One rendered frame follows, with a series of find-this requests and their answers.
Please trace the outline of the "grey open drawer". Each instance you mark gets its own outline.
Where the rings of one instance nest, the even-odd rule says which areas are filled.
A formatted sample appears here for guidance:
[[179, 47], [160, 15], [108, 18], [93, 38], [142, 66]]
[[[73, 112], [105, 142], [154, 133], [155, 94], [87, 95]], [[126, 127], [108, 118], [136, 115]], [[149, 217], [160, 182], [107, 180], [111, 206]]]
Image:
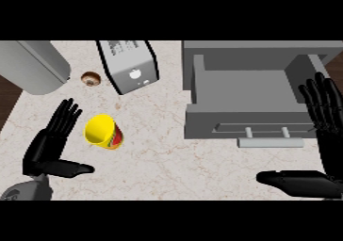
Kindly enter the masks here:
[[186, 105], [183, 137], [313, 138], [315, 129], [298, 86], [325, 70], [318, 55], [300, 55], [279, 71], [210, 71], [205, 58], [194, 57], [192, 103]]

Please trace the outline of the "yellow cup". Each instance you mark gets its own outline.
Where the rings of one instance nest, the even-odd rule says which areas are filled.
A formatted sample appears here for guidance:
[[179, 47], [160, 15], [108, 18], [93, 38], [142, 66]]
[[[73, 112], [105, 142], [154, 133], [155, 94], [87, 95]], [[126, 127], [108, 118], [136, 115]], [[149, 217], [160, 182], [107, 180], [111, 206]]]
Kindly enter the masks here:
[[108, 150], [115, 150], [121, 146], [124, 136], [108, 114], [99, 114], [87, 121], [83, 134], [86, 142], [95, 146]]

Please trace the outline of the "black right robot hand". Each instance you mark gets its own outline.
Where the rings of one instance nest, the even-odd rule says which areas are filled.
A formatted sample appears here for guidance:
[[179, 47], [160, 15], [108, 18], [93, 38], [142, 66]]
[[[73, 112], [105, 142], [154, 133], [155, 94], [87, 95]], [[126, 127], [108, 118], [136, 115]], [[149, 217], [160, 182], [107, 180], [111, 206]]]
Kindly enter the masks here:
[[269, 170], [257, 181], [288, 196], [343, 201], [343, 94], [334, 81], [318, 72], [298, 86], [316, 132], [325, 172], [318, 170]]

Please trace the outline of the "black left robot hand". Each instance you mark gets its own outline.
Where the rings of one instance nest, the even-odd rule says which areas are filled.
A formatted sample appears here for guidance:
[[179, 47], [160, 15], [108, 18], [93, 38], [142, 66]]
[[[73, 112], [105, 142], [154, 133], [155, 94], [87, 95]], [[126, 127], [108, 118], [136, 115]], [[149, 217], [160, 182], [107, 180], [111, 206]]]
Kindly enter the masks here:
[[37, 132], [23, 158], [23, 174], [62, 178], [92, 173], [93, 166], [61, 159], [65, 142], [83, 113], [73, 99], [62, 100], [46, 127]]

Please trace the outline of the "brown round mushroom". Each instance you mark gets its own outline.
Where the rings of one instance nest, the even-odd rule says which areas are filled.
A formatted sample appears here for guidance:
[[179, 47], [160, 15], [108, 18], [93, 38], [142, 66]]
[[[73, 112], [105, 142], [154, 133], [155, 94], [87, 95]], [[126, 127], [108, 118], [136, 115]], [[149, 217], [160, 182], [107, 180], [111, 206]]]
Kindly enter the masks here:
[[101, 76], [96, 72], [86, 72], [82, 75], [82, 81], [89, 87], [98, 86], [101, 84]]

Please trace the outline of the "grey toaster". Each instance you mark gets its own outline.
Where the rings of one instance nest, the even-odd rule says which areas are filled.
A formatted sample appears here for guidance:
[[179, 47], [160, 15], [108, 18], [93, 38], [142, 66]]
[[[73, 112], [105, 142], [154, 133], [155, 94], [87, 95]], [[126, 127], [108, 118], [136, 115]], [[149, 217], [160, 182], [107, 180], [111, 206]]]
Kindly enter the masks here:
[[107, 77], [120, 95], [160, 80], [157, 55], [148, 40], [98, 40]]

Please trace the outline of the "grey rounded appliance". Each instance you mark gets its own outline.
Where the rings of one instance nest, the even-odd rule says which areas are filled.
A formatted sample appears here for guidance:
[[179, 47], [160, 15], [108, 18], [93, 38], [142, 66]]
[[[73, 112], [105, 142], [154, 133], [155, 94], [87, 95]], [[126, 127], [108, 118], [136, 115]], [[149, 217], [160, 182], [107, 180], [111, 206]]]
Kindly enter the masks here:
[[49, 40], [0, 40], [0, 75], [30, 94], [54, 92], [71, 68]]

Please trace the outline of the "grey drawer cabinet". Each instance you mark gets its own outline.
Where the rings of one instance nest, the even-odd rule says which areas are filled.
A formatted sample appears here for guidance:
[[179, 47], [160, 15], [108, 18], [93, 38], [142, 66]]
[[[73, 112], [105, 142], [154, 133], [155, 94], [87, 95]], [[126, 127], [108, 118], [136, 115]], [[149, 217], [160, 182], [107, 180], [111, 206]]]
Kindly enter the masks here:
[[341, 40], [183, 40], [183, 90], [191, 90], [194, 57], [208, 71], [284, 70], [298, 55], [318, 55], [328, 64], [343, 52]]

